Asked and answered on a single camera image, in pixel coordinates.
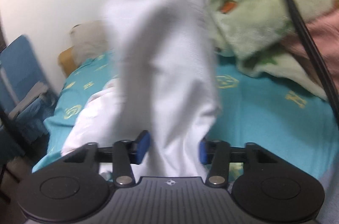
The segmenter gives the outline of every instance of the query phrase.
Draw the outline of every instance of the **ribbed gray panel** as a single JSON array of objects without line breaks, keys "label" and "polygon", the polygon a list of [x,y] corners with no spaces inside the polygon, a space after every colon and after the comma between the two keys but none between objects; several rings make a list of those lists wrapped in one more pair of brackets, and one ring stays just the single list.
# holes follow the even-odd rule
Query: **ribbed gray panel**
[{"label": "ribbed gray panel", "polygon": [[206,187],[199,177],[169,180],[145,177],[133,188],[119,189],[99,213],[78,223],[264,224],[240,210],[226,190]]}]

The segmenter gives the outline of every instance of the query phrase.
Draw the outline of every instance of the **metal screw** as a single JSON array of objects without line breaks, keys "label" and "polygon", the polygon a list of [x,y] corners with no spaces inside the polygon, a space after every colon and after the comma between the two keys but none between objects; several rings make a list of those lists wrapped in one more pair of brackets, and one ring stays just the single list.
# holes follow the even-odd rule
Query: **metal screw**
[{"label": "metal screw", "polygon": [[221,176],[218,176],[218,175],[215,175],[215,176],[211,176],[208,181],[210,183],[212,183],[213,185],[220,185],[222,183],[225,182],[225,178],[221,177]]},{"label": "metal screw", "polygon": [[133,182],[133,179],[129,176],[119,176],[116,182],[120,185],[128,185]]}]

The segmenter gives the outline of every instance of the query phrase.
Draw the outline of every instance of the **chair backrest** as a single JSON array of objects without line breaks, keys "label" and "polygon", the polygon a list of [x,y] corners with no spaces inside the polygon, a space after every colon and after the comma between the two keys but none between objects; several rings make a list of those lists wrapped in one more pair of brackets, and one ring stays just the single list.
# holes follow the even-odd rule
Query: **chair backrest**
[{"label": "chair backrest", "polygon": [[[18,101],[25,98],[38,81],[49,85],[28,39],[23,35],[0,53],[0,63],[0,67],[5,70],[6,74],[5,80],[0,79],[0,104],[7,113],[16,106]],[[14,92],[15,99],[11,91],[8,91],[8,83]]]}]

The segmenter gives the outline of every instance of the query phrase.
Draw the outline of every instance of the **white garment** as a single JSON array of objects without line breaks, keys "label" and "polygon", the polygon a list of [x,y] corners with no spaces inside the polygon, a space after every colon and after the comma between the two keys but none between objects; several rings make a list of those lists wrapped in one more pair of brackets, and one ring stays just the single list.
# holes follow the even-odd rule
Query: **white garment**
[{"label": "white garment", "polygon": [[110,146],[113,141],[135,139],[147,129],[151,146],[143,163],[132,166],[136,180],[140,176],[205,179],[199,142],[219,112],[205,2],[108,1],[104,22],[118,56],[121,85],[88,102],[63,155],[86,142]]}]

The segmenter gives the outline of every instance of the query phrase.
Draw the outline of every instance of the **floor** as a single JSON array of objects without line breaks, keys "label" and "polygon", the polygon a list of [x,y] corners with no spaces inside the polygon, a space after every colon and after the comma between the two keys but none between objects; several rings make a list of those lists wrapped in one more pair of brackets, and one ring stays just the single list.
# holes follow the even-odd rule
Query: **floor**
[{"label": "floor", "polygon": [[[19,179],[24,179],[32,171],[32,167],[46,154],[48,136],[43,136],[35,141],[32,146],[36,155],[30,157],[17,157],[7,164]],[[18,203],[15,200],[18,183],[5,173],[1,183],[1,190],[11,198],[11,203],[6,204],[0,199],[0,223],[1,224],[23,224],[26,219],[21,213]]]}]

